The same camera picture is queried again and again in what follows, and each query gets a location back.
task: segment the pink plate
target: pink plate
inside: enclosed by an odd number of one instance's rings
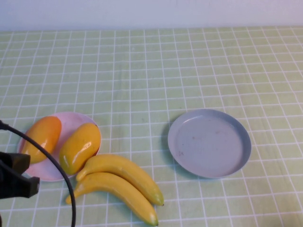
[[[96,123],[88,116],[75,112],[60,112],[52,114],[52,116],[58,117],[62,123],[62,130],[59,137],[59,141],[52,154],[52,156],[59,162],[60,148],[64,144],[64,142],[72,135],[72,133],[84,123]],[[24,142],[24,139],[21,139],[18,143],[18,152],[21,152]],[[26,170],[26,173],[30,176],[40,177],[41,181],[54,182],[63,180],[61,173],[49,159],[46,159],[36,164],[31,164]]]

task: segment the toy banana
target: toy banana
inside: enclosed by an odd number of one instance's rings
[[[74,189],[75,198],[94,191],[106,191],[122,200],[142,221],[158,225],[155,209],[148,200],[129,182],[110,173],[93,173],[83,177]]]
[[[101,154],[87,160],[85,166],[77,174],[77,181],[86,175],[96,172],[116,174],[136,187],[151,203],[163,206],[164,198],[153,179],[136,163],[114,154]]]

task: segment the black clamp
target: black clamp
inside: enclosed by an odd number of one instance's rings
[[[38,193],[40,178],[22,176],[29,165],[30,155],[0,152],[0,199],[30,198]]]

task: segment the orange mango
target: orange mango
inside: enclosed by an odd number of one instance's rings
[[[70,175],[77,173],[97,153],[101,132],[97,125],[85,123],[65,141],[59,152],[59,163]]]
[[[58,117],[43,117],[33,124],[26,135],[37,142],[48,153],[52,154],[59,140],[62,124]],[[26,141],[21,153],[30,155],[30,163],[38,163],[46,159],[46,156],[34,145]]]

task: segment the plate rim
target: plate rim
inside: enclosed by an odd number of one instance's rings
[[[197,114],[197,116],[203,116],[203,114],[201,114],[201,112],[214,112],[214,113],[217,113],[217,114],[221,114],[221,115],[224,115],[228,118],[230,118],[231,120],[233,120],[234,122],[236,122],[238,125],[237,126],[240,126],[242,131],[245,132],[245,137],[248,139],[248,146],[249,146],[249,149],[246,151],[248,153],[248,156],[247,156],[247,160],[245,160],[245,162],[240,166],[240,168],[238,168],[236,171],[232,172],[232,173],[229,173],[229,174],[225,174],[225,175],[222,175],[222,176],[218,176],[218,177],[209,177],[209,176],[203,176],[201,174],[197,174],[197,173],[193,173],[192,171],[188,170],[188,168],[186,166],[184,166],[183,164],[179,163],[178,161],[178,157],[175,155],[175,152],[172,152],[171,151],[171,145],[172,145],[172,142],[174,141],[174,137],[172,136],[172,133],[173,133],[173,129],[174,128],[177,128],[177,126],[179,125],[178,121],[180,121],[181,118],[184,118],[186,115],[190,115],[190,114],[193,114],[193,113],[200,113],[200,114]],[[229,124],[231,124],[230,121],[226,121],[225,119],[223,118],[220,118],[222,120],[224,120],[225,122],[228,122]],[[221,179],[221,178],[225,178],[225,177],[228,177],[230,175],[233,175],[235,173],[237,173],[238,171],[240,171],[241,169],[243,169],[243,167],[247,164],[248,160],[250,159],[250,156],[251,156],[251,151],[252,151],[252,143],[251,143],[251,138],[250,138],[250,135],[249,133],[247,132],[247,130],[245,129],[245,127],[243,126],[243,124],[241,122],[239,122],[235,117],[223,112],[223,111],[219,111],[219,110],[215,110],[215,109],[210,109],[210,108],[200,108],[200,109],[195,109],[195,110],[191,110],[191,111],[187,111],[183,114],[181,114],[180,116],[178,116],[174,122],[171,124],[170,128],[169,128],[169,132],[168,132],[168,138],[167,138],[167,141],[168,141],[168,147],[169,147],[169,151],[171,153],[171,155],[173,156],[173,158],[175,159],[175,161],[182,167],[184,168],[185,170],[187,170],[188,172],[194,174],[194,175],[197,175],[199,177],[202,177],[204,179]]]
[[[81,116],[84,116],[84,117],[86,117],[86,118],[89,118],[89,119],[91,120],[92,123],[94,123],[95,125],[98,126],[98,124],[94,121],[94,119],[91,118],[91,117],[89,117],[87,114],[83,114],[83,113],[79,113],[79,112],[74,112],[74,111],[56,112],[56,113],[49,114],[49,115],[46,115],[46,116],[57,116],[57,115],[59,115],[59,114],[76,114],[76,115],[81,115]],[[21,144],[22,144],[22,141],[23,141],[23,140],[24,140],[24,139],[23,139],[22,137],[20,137],[20,139],[19,139],[19,141],[18,141],[18,143],[17,143],[17,147],[16,147],[17,153],[20,153],[20,152],[21,152]],[[102,144],[102,140],[100,141],[100,146],[99,146],[98,151],[97,151],[94,155],[96,155],[96,154],[99,153],[99,151],[100,151],[100,149],[101,149],[101,144]],[[29,168],[30,168],[31,166],[33,166],[33,165],[36,165],[36,164],[39,164],[39,163],[30,164],[30,165],[29,165]],[[24,173],[27,174],[29,177],[34,177],[35,175],[32,175],[32,174],[29,174],[29,173],[28,173],[29,168],[28,168]],[[75,173],[75,174],[73,174],[73,175],[67,175],[67,176],[68,176],[68,178],[72,178],[72,177],[74,177],[76,174],[77,174],[77,173]],[[40,181],[43,181],[43,182],[59,182],[59,181],[63,181],[63,180],[64,180],[63,176],[62,176],[60,179],[52,179],[52,180],[46,180],[46,179],[44,179],[44,178],[42,178],[42,177],[40,177],[40,176],[39,176],[39,178],[40,178]]]

